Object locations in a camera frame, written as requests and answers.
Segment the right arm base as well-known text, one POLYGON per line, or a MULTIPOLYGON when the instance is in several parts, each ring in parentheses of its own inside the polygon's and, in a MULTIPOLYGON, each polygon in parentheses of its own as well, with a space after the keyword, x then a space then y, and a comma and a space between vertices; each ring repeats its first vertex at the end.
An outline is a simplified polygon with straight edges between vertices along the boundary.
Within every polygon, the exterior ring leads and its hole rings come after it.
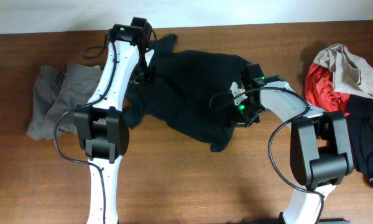
MULTIPOLYGON (((281 212, 278 217, 279 224, 286 224, 285 219, 283 218, 283 213, 281 212)), ((345 220, 343 218, 330 218, 320 220, 318 224, 351 224, 350 220, 345 220)))

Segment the dark green t-shirt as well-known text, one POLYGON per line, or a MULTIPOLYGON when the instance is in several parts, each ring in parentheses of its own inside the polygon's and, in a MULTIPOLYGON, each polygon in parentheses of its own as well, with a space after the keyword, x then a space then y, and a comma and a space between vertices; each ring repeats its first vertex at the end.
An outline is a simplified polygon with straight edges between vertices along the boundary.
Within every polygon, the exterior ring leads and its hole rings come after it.
POLYGON ((193 139, 208 143, 211 152, 225 150, 233 136, 230 87, 242 85, 241 72, 249 61, 238 55, 197 50, 173 51, 176 34, 155 43, 150 66, 156 76, 150 85, 129 85, 126 99, 131 106, 124 112, 127 126, 134 129, 145 115, 193 139))

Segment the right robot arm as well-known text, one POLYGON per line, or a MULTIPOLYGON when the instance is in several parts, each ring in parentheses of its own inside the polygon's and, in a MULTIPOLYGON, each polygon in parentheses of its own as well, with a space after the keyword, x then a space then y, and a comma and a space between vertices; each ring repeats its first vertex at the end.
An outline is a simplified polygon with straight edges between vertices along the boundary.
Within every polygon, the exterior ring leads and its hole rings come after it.
POLYGON ((300 96, 280 76, 249 80, 244 88, 232 83, 231 103, 249 117, 249 126, 261 112, 271 111, 282 124, 270 136, 268 154, 276 134, 289 127, 290 168, 296 180, 291 183, 275 172, 293 194, 288 207, 280 213, 279 223, 319 223, 325 200, 354 170, 346 118, 340 112, 326 112, 300 96))

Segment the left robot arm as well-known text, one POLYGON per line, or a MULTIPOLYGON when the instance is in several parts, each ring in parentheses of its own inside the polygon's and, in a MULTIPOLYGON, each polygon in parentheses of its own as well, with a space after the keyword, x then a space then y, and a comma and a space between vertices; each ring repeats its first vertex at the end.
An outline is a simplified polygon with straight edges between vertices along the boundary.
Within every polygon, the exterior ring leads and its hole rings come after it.
POLYGON ((128 85, 149 85, 155 68, 148 22, 116 24, 108 31, 108 57, 100 81, 87 105, 79 106, 74 121, 91 175, 88 223, 118 223, 117 178, 129 145, 129 129, 122 112, 128 85))

